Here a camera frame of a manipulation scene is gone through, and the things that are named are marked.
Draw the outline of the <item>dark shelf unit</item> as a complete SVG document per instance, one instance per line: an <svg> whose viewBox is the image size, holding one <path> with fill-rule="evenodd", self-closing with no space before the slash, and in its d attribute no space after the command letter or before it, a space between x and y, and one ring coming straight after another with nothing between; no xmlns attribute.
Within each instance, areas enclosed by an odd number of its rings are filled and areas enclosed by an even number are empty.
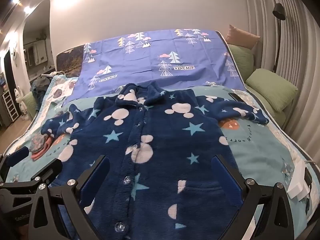
<svg viewBox="0 0 320 240"><path fill-rule="evenodd" d="M1 124L4 127L9 127L18 117L19 113L10 92L7 90L1 94Z"/></svg>

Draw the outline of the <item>teal cartoon blanket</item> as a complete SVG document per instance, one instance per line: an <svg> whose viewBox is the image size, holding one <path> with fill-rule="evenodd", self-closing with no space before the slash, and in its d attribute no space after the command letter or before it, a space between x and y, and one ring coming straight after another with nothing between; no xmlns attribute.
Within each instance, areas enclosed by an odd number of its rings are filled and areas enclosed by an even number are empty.
<svg viewBox="0 0 320 240"><path fill-rule="evenodd" d="M230 89L216 86L198 86L191 88L196 96L218 96L231 100L228 93ZM262 109L266 106L265 103L259 102L249 92L235 91L246 103L250 106L259 107ZM83 98L73 100L62 106L62 100L53 99L47 92L44 106L41 107L40 114L34 119L32 125L21 137L13 141L6 149L6 154L12 154L18 148L30 146L31 140L37 133L40 132L40 127L46 120L53 118L56 114L67 111L68 107L73 103L79 110L84 110L93 107L96 97ZM271 121L267 126L262 126L250 122L249 120L227 121L222 126L223 134L231 147L236 163L240 168L241 173L245 178L250 177L257 180L263 185L273 185L276 182L282 182L285 189L289 187L295 164L299 161L307 161L305 152L288 139L281 129ZM33 162L31 157L25 158L17 164L13 170L9 172L8 179L14 181L29 180L31 171L38 171L44 165L49 163L53 158L58 157L63 150L62 145L67 144L69 135L58 143L58 146L53 146L43 157ZM295 197L290 200L293 224L295 228L295 237L297 238L306 228L307 223L311 221L312 215L315 213L319 205L319 179L312 165L306 163L305 166L311 174L312 188L310 197L307 195L301 201Z"/></svg>

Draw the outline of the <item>dark patterned headboard cushion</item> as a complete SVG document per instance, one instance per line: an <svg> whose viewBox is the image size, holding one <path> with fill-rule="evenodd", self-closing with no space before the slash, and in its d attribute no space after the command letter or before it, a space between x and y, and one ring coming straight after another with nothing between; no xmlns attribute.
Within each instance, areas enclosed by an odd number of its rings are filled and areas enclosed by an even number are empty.
<svg viewBox="0 0 320 240"><path fill-rule="evenodd" d="M65 50L56 56L56 70L66 77L79 77L82 68L84 45Z"/></svg>

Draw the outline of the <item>purple tree print sheet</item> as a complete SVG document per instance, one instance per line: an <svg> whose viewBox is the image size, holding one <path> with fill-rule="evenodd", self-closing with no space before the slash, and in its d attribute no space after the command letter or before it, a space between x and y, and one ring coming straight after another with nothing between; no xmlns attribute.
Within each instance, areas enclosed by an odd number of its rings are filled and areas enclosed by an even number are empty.
<svg viewBox="0 0 320 240"><path fill-rule="evenodd" d="M85 44L80 76L67 101L119 93L129 83L144 86L152 81L168 89L245 88L218 31L168 29Z"/></svg>

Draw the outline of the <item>green pillow near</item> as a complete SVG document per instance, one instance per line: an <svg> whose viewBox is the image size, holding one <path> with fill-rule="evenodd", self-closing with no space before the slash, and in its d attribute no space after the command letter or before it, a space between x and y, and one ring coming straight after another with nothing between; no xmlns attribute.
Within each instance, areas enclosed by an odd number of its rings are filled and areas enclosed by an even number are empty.
<svg viewBox="0 0 320 240"><path fill-rule="evenodd" d="M283 111L296 97L298 88L266 69L256 69L246 84L261 94L276 112Z"/></svg>

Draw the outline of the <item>white rabbit figurine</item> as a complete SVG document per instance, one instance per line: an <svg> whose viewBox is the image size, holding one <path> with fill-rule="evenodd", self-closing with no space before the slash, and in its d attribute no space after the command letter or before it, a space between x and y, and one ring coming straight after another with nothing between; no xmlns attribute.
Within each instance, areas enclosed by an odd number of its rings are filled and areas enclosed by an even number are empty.
<svg viewBox="0 0 320 240"><path fill-rule="evenodd" d="M17 86L14 89L14 93L15 93L16 102L17 102L17 104L19 106L19 109L20 109L22 115L26 115L27 111L25 109L25 105L24 105L24 102L23 102L23 93L22 93L22 91L21 91L19 86Z"/></svg>

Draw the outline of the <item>green pillow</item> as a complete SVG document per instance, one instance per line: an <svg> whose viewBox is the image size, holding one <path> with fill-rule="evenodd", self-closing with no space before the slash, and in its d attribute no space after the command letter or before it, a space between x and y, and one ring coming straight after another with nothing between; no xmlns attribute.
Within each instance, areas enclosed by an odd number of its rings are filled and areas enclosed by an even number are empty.
<svg viewBox="0 0 320 240"><path fill-rule="evenodd" d="M296 97L298 88L266 69L256 69L246 84L261 94L276 112L283 111Z"/></svg>
<svg viewBox="0 0 320 240"><path fill-rule="evenodd" d="M229 49L245 82L254 72L254 55L248 48L229 44Z"/></svg>

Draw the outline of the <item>white patterned baby cloth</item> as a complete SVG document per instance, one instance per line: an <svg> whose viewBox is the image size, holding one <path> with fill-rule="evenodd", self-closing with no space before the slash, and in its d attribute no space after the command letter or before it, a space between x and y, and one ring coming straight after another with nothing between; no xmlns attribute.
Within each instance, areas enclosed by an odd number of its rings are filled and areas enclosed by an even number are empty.
<svg viewBox="0 0 320 240"><path fill-rule="evenodd" d="M49 106L52 102L59 104L64 101L72 94L77 80L77 77L54 76L43 98L42 106Z"/></svg>

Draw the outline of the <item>white power adapter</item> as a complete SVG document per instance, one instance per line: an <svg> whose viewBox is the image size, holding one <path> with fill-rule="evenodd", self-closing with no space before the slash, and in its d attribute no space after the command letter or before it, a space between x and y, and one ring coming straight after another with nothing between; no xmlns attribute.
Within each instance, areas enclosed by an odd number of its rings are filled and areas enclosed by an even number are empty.
<svg viewBox="0 0 320 240"><path fill-rule="evenodd" d="M301 201L311 190L312 176L304 161L299 161L295 165L293 175L287 189L287 194L291 199L296 198Z"/></svg>

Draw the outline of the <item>peach pink pillow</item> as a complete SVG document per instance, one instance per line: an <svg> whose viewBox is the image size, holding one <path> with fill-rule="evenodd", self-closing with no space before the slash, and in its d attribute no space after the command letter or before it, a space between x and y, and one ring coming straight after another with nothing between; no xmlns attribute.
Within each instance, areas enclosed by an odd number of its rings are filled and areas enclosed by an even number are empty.
<svg viewBox="0 0 320 240"><path fill-rule="evenodd" d="M231 24L229 25L229 31L226 37L228 44L252 50L259 40L260 36L236 28Z"/></svg>

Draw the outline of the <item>folded floral pink cloth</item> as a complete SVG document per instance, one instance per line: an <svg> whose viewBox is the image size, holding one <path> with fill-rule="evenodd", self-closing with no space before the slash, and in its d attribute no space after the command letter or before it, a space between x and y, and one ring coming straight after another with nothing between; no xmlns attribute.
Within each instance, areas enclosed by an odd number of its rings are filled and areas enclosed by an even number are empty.
<svg viewBox="0 0 320 240"><path fill-rule="evenodd" d="M50 149L52 143L53 137L47 134L36 134L32 138L29 148L32 161L40 159Z"/></svg>

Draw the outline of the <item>green pillow far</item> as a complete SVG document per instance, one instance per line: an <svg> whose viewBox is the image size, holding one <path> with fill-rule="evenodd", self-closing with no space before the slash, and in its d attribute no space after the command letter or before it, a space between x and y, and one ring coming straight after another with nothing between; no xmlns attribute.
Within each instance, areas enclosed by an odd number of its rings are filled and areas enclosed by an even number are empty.
<svg viewBox="0 0 320 240"><path fill-rule="evenodd" d="M245 82L254 72L254 55L248 48L229 44L229 49Z"/></svg>

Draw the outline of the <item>navy fleece mickey pajama top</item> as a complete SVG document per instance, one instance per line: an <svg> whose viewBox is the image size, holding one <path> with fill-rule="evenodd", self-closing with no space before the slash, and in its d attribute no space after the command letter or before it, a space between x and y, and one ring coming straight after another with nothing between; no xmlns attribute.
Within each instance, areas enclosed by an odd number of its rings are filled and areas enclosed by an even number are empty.
<svg viewBox="0 0 320 240"><path fill-rule="evenodd" d="M212 158L237 166L219 126L237 118L268 122L243 102L129 84L91 108L70 105L41 132L70 135L59 155L60 183L108 157L110 171L87 203L103 239L218 239L237 208L213 176Z"/></svg>

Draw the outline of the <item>black phone on bed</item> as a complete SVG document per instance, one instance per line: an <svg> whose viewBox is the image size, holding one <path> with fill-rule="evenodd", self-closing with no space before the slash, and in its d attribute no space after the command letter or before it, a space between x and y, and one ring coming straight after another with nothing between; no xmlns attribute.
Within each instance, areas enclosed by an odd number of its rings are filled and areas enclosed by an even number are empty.
<svg viewBox="0 0 320 240"><path fill-rule="evenodd" d="M234 99L235 101L238 101L238 102L242 102L242 103L246 103L242 98L240 98L240 96L238 96L237 94L235 93L228 93L228 95Z"/></svg>

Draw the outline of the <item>beige curtain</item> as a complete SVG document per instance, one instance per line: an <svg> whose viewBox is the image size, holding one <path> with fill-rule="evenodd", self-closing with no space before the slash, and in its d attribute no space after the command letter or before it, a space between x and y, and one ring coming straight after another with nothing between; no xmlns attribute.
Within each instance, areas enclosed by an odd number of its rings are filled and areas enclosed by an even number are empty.
<svg viewBox="0 0 320 240"><path fill-rule="evenodd" d="M250 33L257 44L258 67L272 69L277 51L276 3L285 9L276 73L298 88L285 132L310 155L319 151L319 25L302 0L247 0Z"/></svg>

